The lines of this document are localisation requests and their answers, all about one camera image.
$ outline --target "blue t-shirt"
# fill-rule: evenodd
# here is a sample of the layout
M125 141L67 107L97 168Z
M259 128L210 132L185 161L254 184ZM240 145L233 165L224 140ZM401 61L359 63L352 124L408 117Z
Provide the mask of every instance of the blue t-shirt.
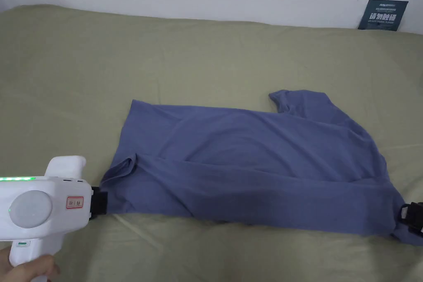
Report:
M109 213L423 239L363 127L324 93L281 90L278 113L133 101L101 188Z

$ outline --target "dark blue sign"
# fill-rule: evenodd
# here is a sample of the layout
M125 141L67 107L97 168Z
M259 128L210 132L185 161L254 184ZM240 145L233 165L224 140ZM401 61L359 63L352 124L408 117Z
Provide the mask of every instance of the dark blue sign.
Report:
M369 0L359 30L398 30L408 1Z

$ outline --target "bed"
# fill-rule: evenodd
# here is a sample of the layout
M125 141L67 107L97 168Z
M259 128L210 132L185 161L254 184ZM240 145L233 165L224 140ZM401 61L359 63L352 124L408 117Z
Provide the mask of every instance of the bed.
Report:
M0 14L0 174L58 155L107 171L132 99L275 111L322 91L363 125L406 201L423 192L423 36L159 19L36 5ZM418 281L423 248L160 215L107 215L67 236L57 281Z

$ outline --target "black clamp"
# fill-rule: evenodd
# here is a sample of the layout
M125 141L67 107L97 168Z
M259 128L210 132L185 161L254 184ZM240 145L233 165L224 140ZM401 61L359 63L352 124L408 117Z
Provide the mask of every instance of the black clamp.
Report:
M409 232L423 237L423 202L403 205L398 220L408 226Z
M91 187L93 194L91 196L91 219L98 215L105 215L107 213L107 192L100 191L99 187Z

